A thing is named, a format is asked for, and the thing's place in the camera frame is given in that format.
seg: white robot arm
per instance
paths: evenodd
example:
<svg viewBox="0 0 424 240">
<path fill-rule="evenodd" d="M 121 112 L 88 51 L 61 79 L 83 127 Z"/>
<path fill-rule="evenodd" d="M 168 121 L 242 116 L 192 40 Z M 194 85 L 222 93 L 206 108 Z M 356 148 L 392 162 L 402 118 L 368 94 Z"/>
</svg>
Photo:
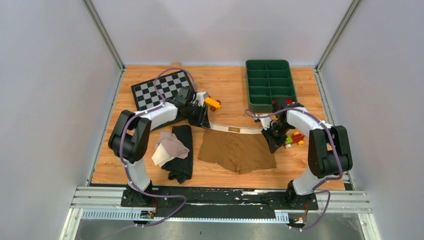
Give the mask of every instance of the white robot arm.
<svg viewBox="0 0 424 240">
<path fill-rule="evenodd" d="M 305 114 L 308 112 L 307 109 L 299 103 L 287 104 L 284 99 L 281 99 L 281 101 L 276 101 L 273 104 L 273 112 L 284 108 L 292 110 L 276 115 L 277 120 L 264 117 L 257 118 L 257 121 L 262 124 L 262 134 L 265 136 L 272 153 L 286 142 L 286 133 L 289 129 L 297 128 L 309 138 L 308 167 L 301 176 L 289 183 L 288 189 L 294 190 L 293 194 L 296 196 L 313 194 L 316 187 L 320 183 L 324 183 L 327 177 L 342 174 L 339 172 L 333 151 L 327 148 L 329 137 L 322 125 L 326 126 L 331 133 L 343 172 L 352 169 L 348 135 L 343 126 L 332 126 L 323 121 L 317 122 L 314 118 Z"/>
<path fill-rule="evenodd" d="M 135 185 L 142 191 L 151 184 L 151 180 L 146 172 L 144 154 L 147 149 L 150 131 L 172 123 L 177 117 L 188 119 L 189 123 L 202 128 L 210 128 L 208 120 L 207 107 L 203 105 L 207 92 L 195 93 L 187 88 L 182 91 L 170 102 L 165 102 L 163 106 L 157 107 L 156 110 L 145 110 L 147 113 L 137 117 L 129 126 L 129 130 L 134 130 L 134 134 L 125 135 L 123 148 L 123 161 L 131 175 L 132 181 L 128 181 L 128 185 L 137 190 Z M 108 146 L 115 155 L 119 156 L 119 146 L 122 137 L 122 131 L 127 121 L 142 111 L 123 111 L 113 129 L 109 138 Z"/>
</svg>

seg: checkered pattern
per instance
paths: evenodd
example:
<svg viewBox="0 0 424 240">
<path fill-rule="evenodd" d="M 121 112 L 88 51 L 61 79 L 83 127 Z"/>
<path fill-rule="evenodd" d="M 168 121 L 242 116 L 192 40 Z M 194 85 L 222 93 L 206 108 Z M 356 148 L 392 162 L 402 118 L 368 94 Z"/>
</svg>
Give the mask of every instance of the checkered pattern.
<svg viewBox="0 0 424 240">
<path fill-rule="evenodd" d="M 135 105 L 138 111 L 143 111 L 161 103 L 161 97 L 156 93 L 153 86 L 154 79 L 131 86 Z M 178 94 L 181 87 L 193 89 L 189 76 L 184 71 L 177 71 L 164 75 L 156 81 L 157 90 L 164 94 L 166 99 L 173 98 Z"/>
</svg>

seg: wooden board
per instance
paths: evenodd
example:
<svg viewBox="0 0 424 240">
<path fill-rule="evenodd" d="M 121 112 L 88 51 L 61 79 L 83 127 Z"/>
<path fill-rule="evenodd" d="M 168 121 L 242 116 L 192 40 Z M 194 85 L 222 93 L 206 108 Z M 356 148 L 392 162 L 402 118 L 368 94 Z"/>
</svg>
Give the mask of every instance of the wooden board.
<svg viewBox="0 0 424 240">
<path fill-rule="evenodd" d="M 170 66 L 134 65 L 126 69 L 122 86 L 111 116 L 107 134 L 95 168 L 92 183 L 126 184 L 127 177 L 120 160 L 108 148 L 108 140 L 119 114 L 123 110 L 136 111 L 131 85 L 154 79 Z M 207 91 L 211 97 L 222 102 L 222 108 L 211 112 L 209 120 L 213 123 L 238 127 L 260 128 L 244 114 L 248 107 L 246 69 L 240 66 L 183 66 L 195 78 L 199 91 Z M 312 68 L 292 68 L 291 73 L 297 98 L 308 111 L 320 119 L 325 119 L 323 105 L 318 92 Z M 172 126 L 188 124 L 181 121 Z M 168 180 L 168 171 L 155 166 L 151 159 L 155 142 L 161 131 L 170 132 L 171 125 L 150 133 L 147 152 L 144 156 L 147 173 L 154 185 L 180 186 L 176 180 Z M 192 179 L 182 186 L 243 187 L 243 188 L 286 188 L 290 180 L 300 176 L 307 167 L 308 144 L 294 145 L 290 149 L 281 147 L 275 153 L 277 168 L 257 170 L 238 174 L 220 165 L 201 161 L 197 158 L 203 141 L 204 130 L 192 127 L 194 145 L 194 165 Z M 341 180 L 330 181 L 322 189 L 344 190 Z"/>
</svg>

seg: wire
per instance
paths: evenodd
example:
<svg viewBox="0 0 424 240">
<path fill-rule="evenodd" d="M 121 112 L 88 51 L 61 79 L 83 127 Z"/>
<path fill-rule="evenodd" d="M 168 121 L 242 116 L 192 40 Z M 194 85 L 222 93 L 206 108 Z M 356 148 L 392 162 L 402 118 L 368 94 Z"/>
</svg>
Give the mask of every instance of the wire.
<svg viewBox="0 0 424 240">
<path fill-rule="evenodd" d="M 291 227 L 291 228 L 293 228 L 294 230 L 297 230 L 299 232 L 302 232 L 302 231 L 307 231 L 307 230 L 311 230 L 311 229 L 315 228 L 321 222 L 324 215 L 326 214 L 327 208 L 329 207 L 331 193 L 330 193 L 329 190 L 321 190 L 321 191 L 315 192 L 315 194 L 324 194 L 324 193 L 328 194 L 328 198 L 327 198 L 327 202 L 324 206 L 324 210 L 322 210 L 322 214 L 321 214 L 321 216 L 319 216 L 318 220 L 316 220 L 316 222 L 314 222 L 311 226 L 308 226 L 308 227 L 303 227 L 303 228 Z"/>
<path fill-rule="evenodd" d="M 308 220 L 308 211 L 309 211 L 307 202 L 305 202 L 305 208 L 306 208 L 305 215 L 302 216 L 301 218 L 304 219 L 304 222 L 306 223 L 306 221 Z"/>
<path fill-rule="evenodd" d="M 155 204 L 154 204 L 155 210 L 154 210 L 154 213 L 157 214 L 158 213 L 158 204 L 159 204 L 158 201 L 159 200 L 156 197 L 154 198 L 154 200 L 155 200 Z"/>
<path fill-rule="evenodd" d="M 332 137 L 332 135 L 331 135 L 331 133 L 330 133 L 330 130 L 329 130 L 329 128 L 324 124 L 324 122 L 321 122 L 316 116 L 314 116 L 314 115 L 312 115 L 312 114 L 310 114 L 309 112 L 307 112 L 307 111 L 304 111 L 304 110 L 301 110 L 301 109 L 299 109 L 299 108 L 294 108 L 294 107 L 289 107 L 289 108 L 283 108 L 283 109 L 280 109 L 280 110 L 278 110 L 278 111 L 276 111 L 276 112 L 273 112 L 273 113 L 271 113 L 271 114 L 265 114 L 265 115 L 257 115 L 255 112 L 253 112 L 252 110 L 250 110 L 250 109 L 246 109 L 245 111 L 244 111 L 244 113 L 247 115 L 247 116 L 249 116 L 249 117 L 251 117 L 251 118 L 254 118 L 254 119 L 264 119 L 264 118 L 269 118 L 269 117 L 272 117 L 272 116 L 275 116 L 275 115 L 277 115 L 277 114 L 280 114 L 280 113 L 283 113 L 283 112 L 286 112 L 286 111 L 296 111 L 296 112 L 300 112 L 300 113 L 303 113 L 303 114 L 305 114 L 305 115 L 307 115 L 308 117 L 310 117 L 311 119 L 313 119 L 314 121 L 316 121 L 322 128 L 324 128 L 324 130 L 325 130 L 325 132 L 327 133 L 327 135 L 328 135 L 328 141 L 330 142 L 330 145 L 331 145 L 331 149 L 332 149 L 332 152 L 333 152 L 333 154 L 334 154 L 334 158 L 335 158 L 335 160 L 336 160 L 336 163 L 337 163 L 337 167 L 338 167 L 338 176 L 337 177 L 327 177 L 327 178 L 324 178 L 323 180 L 321 180 L 320 182 L 318 182 L 313 188 L 312 188 L 312 191 L 315 191 L 317 188 L 319 188 L 321 185 L 323 185 L 325 182 L 327 182 L 327 181 L 329 181 L 329 180 L 339 180 L 339 179 L 342 179 L 342 177 L 343 177 L 343 169 L 342 169 L 342 164 L 341 164 L 341 162 L 340 162 L 340 159 L 339 159 L 339 155 L 337 154 L 337 151 L 336 151 L 336 146 L 335 146 L 335 144 L 334 144 L 334 141 L 333 141 L 333 137 Z M 314 224 L 312 224 L 311 226 L 309 226 L 309 227 L 304 227 L 304 228 L 297 228 L 297 227 L 293 227 L 295 230 L 298 230 L 298 231 L 306 231 L 306 230 L 310 230 L 310 229 L 313 229 L 315 226 L 317 226 L 318 225 L 318 223 L 320 223 L 321 222 L 321 220 L 323 219 L 323 217 L 324 217 L 324 215 L 326 214 L 326 211 L 327 211 L 327 208 L 329 207 L 329 203 L 330 203 L 330 197 L 331 197 L 331 193 L 330 193 L 330 191 L 328 191 L 328 190 L 321 190 L 321 191 L 317 191 L 317 192 L 315 192 L 315 194 L 322 194 L 322 193 L 328 193 L 328 199 L 327 199 L 327 203 L 325 204 L 325 207 L 324 207 L 324 210 L 322 211 L 322 215 L 318 218 L 318 220 L 314 223 Z"/>
<path fill-rule="evenodd" d="M 340 179 L 342 179 L 342 177 L 343 177 L 343 169 L 342 169 L 342 164 L 341 164 L 341 162 L 340 162 L 340 158 L 339 158 L 339 155 L 337 154 L 337 151 L 336 151 L 336 146 L 335 146 L 335 144 L 334 144 L 334 141 L 333 141 L 333 138 L 332 138 L 332 135 L 331 135 L 331 133 L 330 133 L 330 130 L 329 130 L 329 128 L 324 124 L 324 122 L 321 122 L 316 116 L 314 116 L 314 115 L 312 115 L 312 114 L 310 114 L 309 112 L 307 112 L 307 111 L 304 111 L 304 110 L 301 110 L 301 109 L 299 109 L 299 108 L 294 108 L 294 107 L 289 107 L 289 108 L 283 108 L 283 109 L 280 109 L 280 110 L 278 110 L 278 111 L 276 111 L 276 112 L 274 112 L 274 113 L 271 113 L 271 114 L 265 114 L 265 115 L 257 115 L 255 112 L 253 112 L 252 110 L 250 110 L 250 109 L 246 109 L 246 110 L 244 110 L 244 113 L 247 115 L 247 116 L 249 116 L 249 117 L 251 117 L 251 118 L 254 118 L 254 119 L 264 119 L 264 118 L 269 118 L 269 117 L 272 117 L 272 116 L 275 116 L 275 115 L 277 115 L 277 114 L 280 114 L 280 113 L 283 113 L 283 112 L 286 112 L 286 111 L 296 111 L 296 112 L 300 112 L 300 113 L 303 113 L 303 114 L 305 114 L 305 115 L 307 115 L 308 117 L 310 117 L 311 119 L 313 119 L 314 121 L 316 121 L 322 128 L 324 128 L 324 130 L 325 130 L 325 132 L 327 133 L 327 135 L 328 135 L 328 141 L 330 142 L 330 145 L 331 145 L 331 148 L 332 148 L 332 152 L 333 152 L 333 154 L 334 154 L 334 158 L 335 158 L 335 161 L 336 161 L 336 163 L 337 163 L 337 168 L 338 168 L 338 176 L 337 177 L 327 177 L 327 178 L 324 178 L 322 181 L 320 181 L 319 183 L 317 183 L 313 188 L 312 188 L 312 190 L 313 191 L 315 191 L 317 188 L 319 188 L 321 185 L 323 185 L 325 182 L 327 182 L 328 180 L 340 180 Z"/>
<path fill-rule="evenodd" d="M 180 68 L 180 67 L 171 67 L 171 68 L 168 68 L 168 69 L 166 69 L 166 70 L 164 70 L 164 71 L 162 71 L 161 73 L 159 73 L 159 75 L 154 79 L 154 81 L 153 81 L 153 86 L 154 86 L 154 90 L 156 91 L 156 93 L 160 96 L 160 98 L 162 99 L 162 103 L 161 104 L 159 104 L 159 105 L 157 105 L 157 106 L 154 106 L 154 107 L 152 107 L 152 108 L 149 108 L 149 109 L 147 109 L 147 110 L 145 110 L 145 111 L 141 111 L 141 112 L 139 112 L 139 113 L 137 113 L 137 114 L 135 114 L 134 116 L 132 116 L 127 122 L 126 122 L 126 124 L 125 124 L 125 126 L 123 127 L 123 131 L 122 131 L 122 137 L 121 137 L 121 139 L 120 139 L 120 143 L 119 143 L 119 159 L 120 159 L 120 161 L 121 161 L 121 163 L 123 164 L 123 166 L 124 166 L 124 168 L 125 168 L 125 174 L 126 174 L 126 177 L 128 178 L 128 181 L 129 181 L 129 183 L 135 188 L 135 190 L 137 190 L 138 192 L 140 192 L 141 194 L 143 194 L 143 195 L 146 195 L 146 196 L 148 196 L 148 197 L 151 197 L 151 198 L 181 198 L 181 199 L 183 199 L 183 202 L 181 203 L 181 205 L 180 206 L 178 206 L 173 212 L 171 212 L 168 216 L 166 216 L 166 217 L 164 217 L 164 218 L 162 218 L 161 220 L 159 220 L 159 221 L 156 221 L 156 222 L 153 222 L 153 223 L 148 223 L 148 224 L 135 224 L 135 225 L 128 225 L 128 226 L 125 226 L 125 227 L 123 227 L 123 228 L 121 228 L 121 229 L 118 229 L 118 230 L 116 230 L 115 232 L 112 232 L 111 234 L 109 234 L 109 235 L 107 235 L 105 238 L 103 238 L 103 240 L 105 240 L 105 239 L 108 239 L 108 238 L 110 238 L 110 237 L 112 237 L 113 235 L 115 235 L 115 234 L 117 234 L 117 233 L 119 233 L 119 232 L 121 232 L 121 231 L 124 231 L 124 230 L 126 230 L 126 229 L 129 229 L 129 228 L 134 228 L 134 227 L 137 227 L 137 226 L 140 226 L 140 227 L 142 227 L 142 228 L 144 228 L 144 227 L 151 227 L 151 226 L 155 226 L 155 225 L 158 225 L 158 224 L 161 224 L 161 223 L 163 223 L 164 221 L 166 221 L 167 219 L 169 219 L 170 217 L 172 217 L 176 212 L 178 212 L 185 204 L 186 204 L 186 202 L 187 202 L 187 197 L 186 196 L 184 196 L 184 195 L 157 195 L 157 194 L 150 194 L 150 193 L 147 193 L 147 192 L 145 192 L 145 191 L 143 191 L 143 190 L 141 190 L 141 188 L 139 187 L 139 186 L 137 186 L 137 184 L 133 181 L 133 178 L 131 177 L 131 175 L 130 175 L 130 172 L 129 172 L 129 170 L 128 170 L 128 165 L 127 165 L 127 163 L 124 161 L 124 136 L 125 136 L 125 134 L 127 134 L 127 129 L 128 129 L 128 127 L 130 126 L 130 124 L 134 121 L 134 119 L 136 119 L 136 118 L 138 118 L 138 117 L 141 117 L 141 116 L 143 116 L 143 115 L 146 115 L 146 114 L 148 114 L 148 113 L 151 113 L 151 112 L 153 112 L 153 111 L 156 111 L 156 110 L 158 110 L 158 109 L 161 109 L 161 108 L 163 108 L 164 106 L 165 106 L 165 103 L 166 103 L 166 98 L 165 98 L 165 96 L 162 94 L 162 92 L 160 92 L 159 90 L 158 90 L 158 88 L 156 87 L 156 82 L 158 81 L 158 79 L 164 74 L 164 73 L 166 73 L 166 72 L 168 72 L 168 71 L 171 71 L 171 70 L 180 70 L 180 71 L 184 71 L 185 73 L 187 73 L 188 75 L 189 75 L 189 77 L 191 78 L 191 82 L 192 82 L 192 84 L 193 84 L 193 88 L 194 88 L 194 91 L 196 91 L 197 92 L 197 84 L 196 84 L 196 81 L 195 81 L 195 79 L 193 78 L 193 76 L 192 76 L 192 74 L 190 73 L 190 72 L 188 72 L 187 70 L 185 70 L 184 68 Z"/>
</svg>

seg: brown underwear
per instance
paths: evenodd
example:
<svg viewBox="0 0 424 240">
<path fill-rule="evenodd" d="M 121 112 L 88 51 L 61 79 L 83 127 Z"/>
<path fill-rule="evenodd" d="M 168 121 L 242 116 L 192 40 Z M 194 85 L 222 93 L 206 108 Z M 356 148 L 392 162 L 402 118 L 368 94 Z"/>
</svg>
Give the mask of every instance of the brown underwear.
<svg viewBox="0 0 424 240">
<path fill-rule="evenodd" d="M 262 134 L 205 129 L 198 158 L 208 163 L 218 163 L 239 174 L 277 167 L 276 159 Z"/>
</svg>

